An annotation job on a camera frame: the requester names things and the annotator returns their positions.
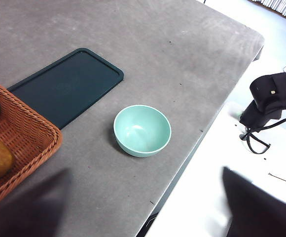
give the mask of bowl rim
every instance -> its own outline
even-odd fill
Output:
[[[166,143],[165,143],[161,148],[159,148],[159,149],[157,149],[157,150],[154,150],[154,151],[150,151],[150,152],[142,152],[142,151],[134,150],[134,149],[132,149],[132,148],[130,148],[130,147],[124,145],[123,143],[121,143],[121,141],[120,141],[120,139],[118,138],[118,135],[117,135],[117,133],[116,133],[116,130],[115,130],[115,123],[116,123],[116,120],[117,120],[117,118],[119,117],[119,115],[120,115],[124,110],[126,110],[126,109],[128,109],[128,108],[130,108],[130,107],[147,107],[147,108],[150,108],[150,109],[153,109],[153,110],[157,111],[161,116],[163,116],[163,117],[165,118],[165,120],[166,120],[166,122],[167,122],[167,124],[168,124],[168,126],[169,126],[169,136],[168,136],[168,139],[167,139]],[[158,109],[156,109],[156,108],[154,108],[154,107],[151,107],[151,106],[148,106],[148,105],[130,105],[130,106],[128,106],[128,107],[123,108],[123,109],[116,115],[116,117],[114,118],[114,121],[113,121],[113,132],[114,132],[114,135],[115,135],[116,139],[117,139],[125,148],[129,149],[129,150],[132,151],[132,152],[136,152],[136,153],[140,153],[140,154],[152,154],[152,153],[157,153],[157,152],[159,152],[160,150],[164,149],[165,146],[167,146],[167,144],[169,143],[169,140],[170,140],[171,137],[172,137],[172,127],[171,127],[171,124],[169,123],[168,119],[166,118],[166,116],[165,116],[162,112],[160,112]]]

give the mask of black tray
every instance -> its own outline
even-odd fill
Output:
[[[122,80],[120,69],[79,48],[8,90],[62,129]]]

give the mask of wicker basket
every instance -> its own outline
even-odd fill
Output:
[[[0,141],[15,156],[0,178],[0,201],[60,147],[59,129],[0,85]]]

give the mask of tabletop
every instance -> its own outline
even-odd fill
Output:
[[[4,201],[69,167],[72,195],[57,236],[135,236],[262,46],[259,33],[194,0],[0,0],[3,86],[79,47],[125,75],[62,129],[59,151]],[[114,138],[116,114],[132,104],[171,123],[155,156],[131,157]]]

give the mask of white floor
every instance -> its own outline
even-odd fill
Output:
[[[258,31],[265,38],[260,59],[251,63],[228,98],[228,101],[246,107],[252,101],[250,83],[263,75],[281,73],[286,66],[286,19],[250,0],[207,0],[206,5]]]

